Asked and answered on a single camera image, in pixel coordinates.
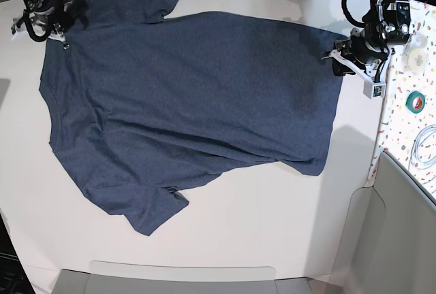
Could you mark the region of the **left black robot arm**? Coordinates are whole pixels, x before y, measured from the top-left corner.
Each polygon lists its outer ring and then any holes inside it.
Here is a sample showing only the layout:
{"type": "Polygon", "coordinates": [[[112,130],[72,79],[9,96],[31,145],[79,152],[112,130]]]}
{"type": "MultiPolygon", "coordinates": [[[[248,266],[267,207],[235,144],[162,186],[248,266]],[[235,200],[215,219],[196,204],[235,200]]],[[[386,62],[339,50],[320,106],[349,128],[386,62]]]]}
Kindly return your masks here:
{"type": "Polygon", "coordinates": [[[334,75],[356,74],[379,84],[386,75],[394,46],[405,45],[411,35],[411,8],[409,0],[369,0],[369,11],[357,21],[341,0],[346,20],[355,28],[346,40],[334,43],[330,52],[334,75]]]}

